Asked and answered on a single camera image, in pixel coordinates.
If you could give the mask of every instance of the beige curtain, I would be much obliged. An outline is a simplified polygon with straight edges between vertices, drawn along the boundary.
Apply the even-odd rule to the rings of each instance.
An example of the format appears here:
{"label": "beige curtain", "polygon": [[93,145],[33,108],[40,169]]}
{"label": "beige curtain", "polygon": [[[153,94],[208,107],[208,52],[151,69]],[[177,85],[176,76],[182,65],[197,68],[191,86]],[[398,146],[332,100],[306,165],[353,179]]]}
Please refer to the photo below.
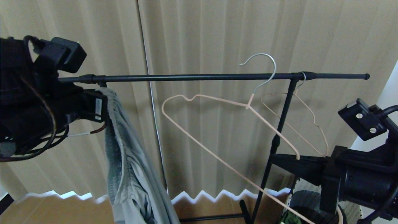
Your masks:
{"label": "beige curtain", "polygon": [[[1,37],[36,35],[79,41],[88,54],[77,74],[146,75],[271,72],[258,52],[274,56],[277,72],[370,73],[364,80],[312,80],[299,95],[317,115],[334,145],[350,146],[355,133],[337,110],[357,97],[375,103],[398,59],[398,3],[391,1],[0,1]],[[204,190],[239,194],[254,190],[183,135],[160,112],[175,94],[197,93],[247,102],[261,81],[153,82],[154,104],[170,197],[191,197]],[[273,125],[277,119],[262,106],[261,94],[287,90],[287,81],[261,88],[254,107]],[[109,83],[118,92],[162,178],[148,83]],[[280,113],[283,96],[264,97]],[[260,183],[273,133],[242,108],[200,99],[173,100],[166,111],[209,149]],[[293,101],[289,124],[323,150],[311,115]],[[71,132],[98,127],[72,124]],[[315,155],[289,129],[283,133],[303,155]],[[0,178],[14,198],[26,192],[106,193],[103,133],[67,139],[40,157],[1,164]],[[282,143],[278,152],[291,153]],[[280,186],[284,173],[274,167],[267,187]]]}
{"label": "beige curtain", "polygon": [[[331,149],[350,146],[355,133],[338,116],[345,104],[361,97],[376,102],[398,58],[397,1],[139,1],[150,74],[270,73],[274,56],[279,73],[370,73],[365,80],[313,80],[299,96],[313,108]],[[154,98],[165,176],[170,196],[181,191],[195,197],[201,190],[213,197],[226,189],[253,190],[245,181],[185,136],[161,113],[173,95],[208,94],[247,103],[261,81],[154,83]],[[261,104],[262,93],[287,91],[288,81],[260,88],[255,109],[277,125]],[[283,96],[264,100],[281,112]],[[238,171],[260,184],[274,133],[251,112],[207,99],[174,99],[166,111],[184,129]],[[322,136],[311,126],[311,114],[293,100],[287,121],[320,150]],[[303,155],[316,155],[285,128],[283,133]],[[284,142],[280,153],[292,153]],[[283,172],[271,170],[267,187],[280,186]]]}
{"label": "beige curtain", "polygon": [[[43,39],[55,36],[79,41],[87,53],[79,72],[61,76],[145,75],[146,61],[134,1],[0,1],[1,37]],[[109,83],[126,108],[140,139],[161,174],[148,83]],[[97,88],[86,85],[85,88]],[[70,133],[98,128],[74,122]],[[58,147],[25,162],[1,164],[1,183],[14,199],[27,192],[106,194],[107,166],[103,133],[66,139]],[[14,192],[16,187],[22,190]]]}

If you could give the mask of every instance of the sticker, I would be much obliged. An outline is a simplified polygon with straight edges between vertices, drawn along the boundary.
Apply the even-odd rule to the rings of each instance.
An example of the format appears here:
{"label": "sticker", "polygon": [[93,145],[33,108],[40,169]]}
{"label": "sticker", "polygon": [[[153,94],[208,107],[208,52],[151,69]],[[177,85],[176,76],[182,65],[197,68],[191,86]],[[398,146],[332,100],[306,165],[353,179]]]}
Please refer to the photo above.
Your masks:
{"label": "sticker", "polygon": [[102,99],[96,98],[96,114],[101,115]]}

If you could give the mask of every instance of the clothing rack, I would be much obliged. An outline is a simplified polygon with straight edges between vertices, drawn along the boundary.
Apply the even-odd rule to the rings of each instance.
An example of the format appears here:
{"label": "clothing rack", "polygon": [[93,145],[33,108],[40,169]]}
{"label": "clothing rack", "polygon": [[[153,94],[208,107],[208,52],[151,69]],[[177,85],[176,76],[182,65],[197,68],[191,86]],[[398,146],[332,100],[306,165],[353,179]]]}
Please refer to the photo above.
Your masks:
{"label": "clothing rack", "polygon": [[[369,79],[369,74],[334,74],[334,73],[313,73],[313,72],[299,72],[299,73],[277,73],[273,79],[290,79],[289,89],[286,95],[285,103],[283,105],[281,119],[279,120],[277,130],[282,132],[283,125],[285,124],[286,116],[289,110],[290,102],[296,85],[299,80],[312,80],[312,79]],[[205,80],[266,80],[271,77],[272,74],[208,74],[208,75],[121,75],[121,76],[97,76],[97,75],[82,75],[80,77],[70,78],[59,78],[62,83],[86,83],[86,84],[99,84],[101,87],[107,87],[108,82],[153,82],[153,81],[205,81]],[[271,152],[273,155],[277,152],[280,145],[281,138],[275,135],[271,142]],[[268,158],[267,165],[265,167],[263,179],[260,187],[265,188],[268,180],[269,173],[271,171],[272,162],[270,157]],[[247,210],[246,204],[243,200],[239,202],[242,213],[238,214],[226,214],[216,216],[203,216],[195,218],[180,219],[180,222],[193,222],[202,220],[215,220],[215,219],[227,219],[227,218],[243,218],[246,224],[253,224],[258,209],[260,206],[261,198],[263,193],[259,191],[254,207],[253,213]]]}

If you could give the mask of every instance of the gray garment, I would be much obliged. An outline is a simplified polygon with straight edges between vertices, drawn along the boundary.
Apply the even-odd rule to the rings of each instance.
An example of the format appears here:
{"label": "gray garment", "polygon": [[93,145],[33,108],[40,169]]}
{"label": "gray garment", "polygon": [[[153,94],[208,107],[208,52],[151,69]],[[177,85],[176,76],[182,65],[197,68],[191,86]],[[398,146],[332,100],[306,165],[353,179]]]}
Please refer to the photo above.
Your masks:
{"label": "gray garment", "polygon": [[99,88],[108,97],[111,124],[105,130],[108,158],[108,195],[118,224],[179,223],[171,200],[153,170],[136,131],[116,95]]}

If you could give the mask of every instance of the clothes hanger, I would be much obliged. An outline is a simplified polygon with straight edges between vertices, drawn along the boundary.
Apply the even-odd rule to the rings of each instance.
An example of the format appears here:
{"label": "clothes hanger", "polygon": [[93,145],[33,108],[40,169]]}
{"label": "clothes hanger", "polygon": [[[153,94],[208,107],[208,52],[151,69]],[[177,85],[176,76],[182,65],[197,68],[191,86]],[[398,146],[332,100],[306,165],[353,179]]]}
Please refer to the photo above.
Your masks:
{"label": "clothes hanger", "polygon": [[[230,170],[234,171],[238,176],[240,176],[241,178],[243,178],[245,181],[247,181],[249,184],[251,184],[253,187],[255,187],[256,189],[258,189],[259,191],[261,191],[262,193],[264,193],[265,195],[267,195],[268,197],[270,197],[272,200],[274,200],[276,203],[280,204],[281,206],[285,207],[287,210],[291,211],[293,214],[299,216],[300,218],[302,218],[303,220],[305,220],[306,222],[310,223],[310,224],[315,224],[313,222],[311,222],[308,218],[306,218],[305,216],[301,215],[300,213],[298,213],[297,211],[293,210],[292,208],[288,207],[285,203],[281,202],[280,200],[278,200],[276,197],[272,196],[271,194],[269,194],[267,191],[265,191],[264,189],[262,189],[261,187],[259,187],[258,185],[256,185],[253,181],[249,180],[247,177],[245,177],[243,174],[241,174],[239,171],[237,171],[236,169],[234,169],[232,166],[230,166],[227,162],[225,162],[224,160],[222,160],[220,157],[218,157],[216,154],[214,154],[212,151],[210,151],[206,146],[204,146],[201,142],[199,142],[196,138],[194,138],[191,134],[189,134],[186,130],[184,130],[179,124],[177,124],[177,122],[175,122],[173,119],[171,119],[171,117],[169,117],[166,112],[164,111],[164,106],[165,104],[174,98],[177,97],[182,97],[184,100],[190,102],[193,101],[196,97],[204,97],[204,98],[209,98],[209,99],[213,99],[213,100],[217,100],[217,101],[221,101],[221,102],[225,102],[225,103],[229,103],[229,104],[233,104],[233,105],[237,105],[237,106],[242,106],[245,107],[247,110],[250,109],[262,122],[264,122],[269,128],[271,128],[271,130],[273,130],[279,137],[281,137],[289,146],[290,148],[296,153],[296,159],[299,160],[300,159],[300,154],[298,152],[298,150],[296,149],[296,147],[294,147],[294,145],[289,142],[289,140],[283,136],[278,130],[276,130],[266,119],[264,119],[256,110],[254,110],[252,108],[252,106],[250,105],[254,94],[256,92],[256,90],[260,87],[265,85],[266,83],[268,83],[270,80],[272,80],[272,78],[275,76],[276,73],[276,63],[275,60],[272,58],[272,56],[265,54],[265,53],[259,53],[259,54],[255,54],[253,56],[251,56],[249,59],[246,60],[245,63],[240,64],[240,65],[245,65],[251,58],[257,56],[257,55],[265,55],[268,56],[269,58],[271,58],[273,64],[274,64],[274,71],[271,75],[271,77],[265,81],[264,83],[258,85],[250,99],[249,102],[247,104],[243,104],[243,103],[239,103],[239,102],[234,102],[234,101],[230,101],[230,100],[226,100],[226,99],[222,99],[222,98],[218,98],[218,97],[213,97],[213,96],[207,96],[207,95],[203,95],[203,94],[197,94],[195,96],[193,96],[191,99],[187,98],[186,96],[179,94],[179,95],[175,95],[172,97],[167,98],[163,104],[162,104],[162,113],[164,114],[164,116],[169,119],[177,128],[179,128],[183,133],[185,133],[189,138],[191,138],[194,142],[196,142],[199,146],[201,146],[204,150],[206,150],[208,153],[210,153],[212,156],[214,156],[217,160],[219,160],[222,164],[224,164],[225,166],[227,166]],[[339,224],[343,224],[343,214],[340,211],[340,209],[337,209],[338,215],[339,215]]]}
{"label": "clothes hanger", "polygon": [[[299,134],[290,124],[288,124],[287,122],[285,122],[285,124],[286,124],[287,126],[289,126],[289,127],[291,128],[291,130],[293,130],[298,136],[300,136],[300,138],[302,138],[302,139],[303,139],[311,148],[313,148],[320,156],[325,157],[325,156],[327,156],[327,154],[329,153],[329,145],[328,145],[328,141],[326,140],[326,136],[325,136],[325,134],[324,134],[322,128],[321,128],[319,125],[317,125],[316,122],[315,122],[315,113],[314,113],[314,112],[311,110],[311,108],[310,108],[310,107],[297,95],[297,92],[298,92],[298,90],[299,90],[299,87],[302,86],[302,85],[304,84],[305,80],[306,80],[306,75],[305,75],[305,73],[304,73],[304,72],[301,72],[301,73],[303,73],[303,75],[304,75],[304,81],[297,87],[296,91],[293,93],[293,96],[295,96],[295,97],[296,97],[296,98],[297,98],[297,99],[298,99],[298,100],[311,112],[312,117],[313,117],[313,120],[314,120],[314,121],[313,121],[314,126],[316,126],[316,127],[320,130],[320,132],[321,132],[321,134],[322,134],[322,137],[323,137],[323,139],[324,139],[324,142],[325,142],[325,145],[326,145],[326,152],[325,152],[324,154],[320,153],[319,150],[317,150],[307,139],[305,139],[301,134]],[[287,94],[287,92],[265,93],[262,97],[264,97],[265,95],[275,96],[276,94]],[[281,118],[281,116],[279,116],[277,113],[275,113],[270,107],[268,107],[268,106],[264,103],[262,97],[260,98],[261,103],[262,103],[269,111],[271,111],[271,113],[273,113],[273,114],[274,114],[275,116],[277,116],[278,118]]]}

